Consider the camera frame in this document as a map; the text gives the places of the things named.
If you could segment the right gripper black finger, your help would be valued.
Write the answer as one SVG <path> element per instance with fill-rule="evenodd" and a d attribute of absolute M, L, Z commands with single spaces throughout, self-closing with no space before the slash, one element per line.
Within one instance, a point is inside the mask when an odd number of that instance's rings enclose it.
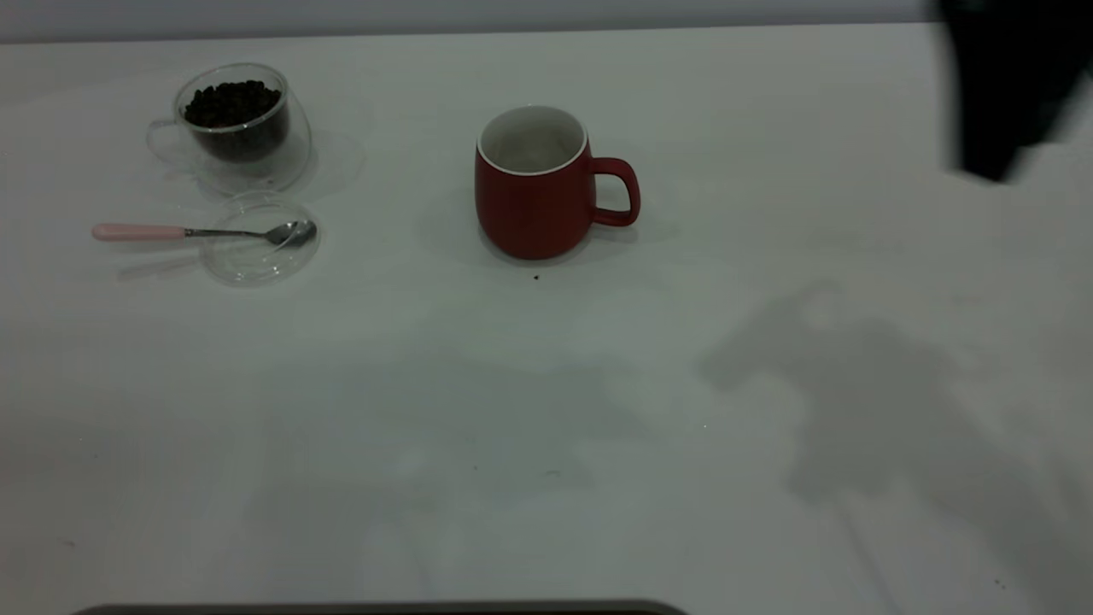
<path fill-rule="evenodd" d="M 960 172 L 1006 184 L 1054 137 L 1090 72 L 1089 1 L 936 1 L 956 86 Z"/>

